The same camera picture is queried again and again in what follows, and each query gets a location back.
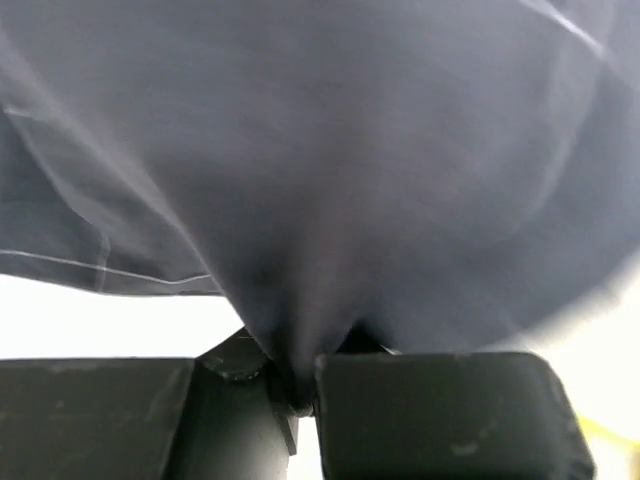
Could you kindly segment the dark grey checked pillowcase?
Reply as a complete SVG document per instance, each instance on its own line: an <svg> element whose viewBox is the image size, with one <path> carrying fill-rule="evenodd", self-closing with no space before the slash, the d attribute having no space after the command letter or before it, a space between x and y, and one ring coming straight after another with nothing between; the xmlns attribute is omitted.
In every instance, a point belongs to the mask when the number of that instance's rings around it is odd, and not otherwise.
<svg viewBox="0 0 640 480"><path fill-rule="evenodd" d="M223 295L298 405L355 328L516 337L639 248L635 1L5 1L1 270Z"/></svg>

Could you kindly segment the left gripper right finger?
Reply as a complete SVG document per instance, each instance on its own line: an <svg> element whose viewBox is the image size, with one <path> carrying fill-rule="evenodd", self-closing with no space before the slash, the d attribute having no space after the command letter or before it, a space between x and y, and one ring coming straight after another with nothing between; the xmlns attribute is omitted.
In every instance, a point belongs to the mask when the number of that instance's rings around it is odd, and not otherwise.
<svg viewBox="0 0 640 480"><path fill-rule="evenodd" d="M315 362L327 479L592 479L550 364L522 351L392 354L362 333Z"/></svg>

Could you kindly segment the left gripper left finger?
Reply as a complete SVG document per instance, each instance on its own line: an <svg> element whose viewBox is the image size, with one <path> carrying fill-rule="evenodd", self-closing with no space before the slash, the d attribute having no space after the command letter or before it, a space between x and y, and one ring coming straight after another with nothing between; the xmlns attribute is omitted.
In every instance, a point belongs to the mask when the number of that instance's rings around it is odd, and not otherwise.
<svg viewBox="0 0 640 480"><path fill-rule="evenodd" d="M298 421L275 383L245 330L192 359L5 360L1 475L283 479Z"/></svg>

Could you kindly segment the cream pillow with yellow edge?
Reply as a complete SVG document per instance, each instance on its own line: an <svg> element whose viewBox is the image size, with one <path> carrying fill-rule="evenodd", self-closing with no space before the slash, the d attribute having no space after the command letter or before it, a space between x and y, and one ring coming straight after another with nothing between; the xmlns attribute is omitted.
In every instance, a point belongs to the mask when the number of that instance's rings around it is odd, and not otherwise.
<svg viewBox="0 0 640 480"><path fill-rule="evenodd" d="M639 289L616 295L595 323L580 368L582 425L590 439L607 446L601 479L639 477ZM620 457L616 469L613 455Z"/></svg>

